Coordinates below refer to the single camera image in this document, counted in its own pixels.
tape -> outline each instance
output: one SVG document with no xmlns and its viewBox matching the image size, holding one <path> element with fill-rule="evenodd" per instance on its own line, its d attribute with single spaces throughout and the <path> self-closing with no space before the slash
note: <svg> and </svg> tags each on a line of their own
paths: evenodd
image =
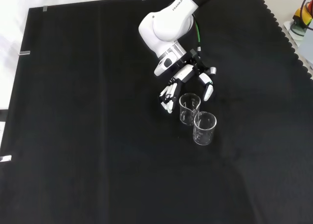
<svg viewBox="0 0 313 224">
<path fill-rule="evenodd" d="M 30 51 L 21 51 L 19 53 L 19 55 L 28 55 L 28 54 L 30 54 Z"/>
<path fill-rule="evenodd" d="M 0 163 L 1 162 L 8 162 L 11 161 L 12 156 L 4 156 L 4 157 L 0 157 Z"/>
</svg>

glass beaker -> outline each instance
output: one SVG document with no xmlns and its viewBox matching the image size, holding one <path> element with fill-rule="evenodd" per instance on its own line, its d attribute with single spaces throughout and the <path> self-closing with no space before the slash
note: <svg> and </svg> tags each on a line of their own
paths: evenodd
<svg viewBox="0 0 313 224">
<path fill-rule="evenodd" d="M 179 99 L 180 104 L 180 121 L 188 126 L 194 124 L 195 115 L 199 112 L 201 99 L 194 93 L 186 93 Z"/>
<path fill-rule="evenodd" d="M 199 112 L 194 119 L 194 141 L 199 145 L 208 145 L 213 140 L 217 124 L 216 117 L 208 112 Z"/>
</svg>

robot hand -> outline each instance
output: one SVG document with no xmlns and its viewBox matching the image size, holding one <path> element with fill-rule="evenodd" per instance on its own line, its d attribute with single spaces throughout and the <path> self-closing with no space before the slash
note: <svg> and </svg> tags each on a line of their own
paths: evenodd
<svg viewBox="0 0 313 224">
<path fill-rule="evenodd" d="M 191 77 L 200 72 L 197 65 L 192 66 L 187 64 L 184 66 L 169 82 L 168 86 L 161 92 L 159 99 L 161 105 L 169 114 L 172 113 L 179 99 L 181 87 Z M 211 67 L 207 72 L 203 72 L 199 75 L 199 81 L 204 85 L 205 90 L 203 93 L 203 101 L 209 100 L 213 93 L 213 81 L 212 78 L 216 74 L 216 68 Z"/>
</svg>

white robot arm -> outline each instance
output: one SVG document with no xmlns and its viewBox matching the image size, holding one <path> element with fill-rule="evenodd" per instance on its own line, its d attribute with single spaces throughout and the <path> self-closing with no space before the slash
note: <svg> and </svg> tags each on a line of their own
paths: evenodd
<svg viewBox="0 0 313 224">
<path fill-rule="evenodd" d="M 181 68 L 160 95 L 161 105 L 168 113 L 172 113 L 175 107 L 181 85 L 195 75 L 194 65 L 186 63 L 183 58 L 186 51 L 177 40 L 191 29 L 194 22 L 192 14 L 207 1 L 175 0 L 163 10 L 148 14 L 139 26 L 142 39 L 159 58 L 155 75 L 160 76 L 172 66 Z M 199 73 L 199 79 L 207 86 L 203 97 L 207 101 L 213 92 L 213 83 L 204 72 Z"/>
</svg>

black cloth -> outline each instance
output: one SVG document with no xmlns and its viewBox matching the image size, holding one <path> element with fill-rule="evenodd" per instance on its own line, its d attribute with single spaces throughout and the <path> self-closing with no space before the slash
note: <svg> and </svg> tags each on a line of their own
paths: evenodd
<svg viewBox="0 0 313 224">
<path fill-rule="evenodd" d="M 4 131 L 0 223 L 297 224 L 313 221 L 310 76 L 262 0 L 196 13 L 217 67 L 201 110 L 214 142 L 162 110 L 141 20 L 173 0 L 29 10 Z M 197 48 L 192 30 L 180 39 Z M 183 91 L 202 95 L 195 78 Z"/>
<path fill-rule="evenodd" d="M 7 109 L 0 110 L 0 121 L 5 121 L 7 115 L 8 115 Z"/>
</svg>

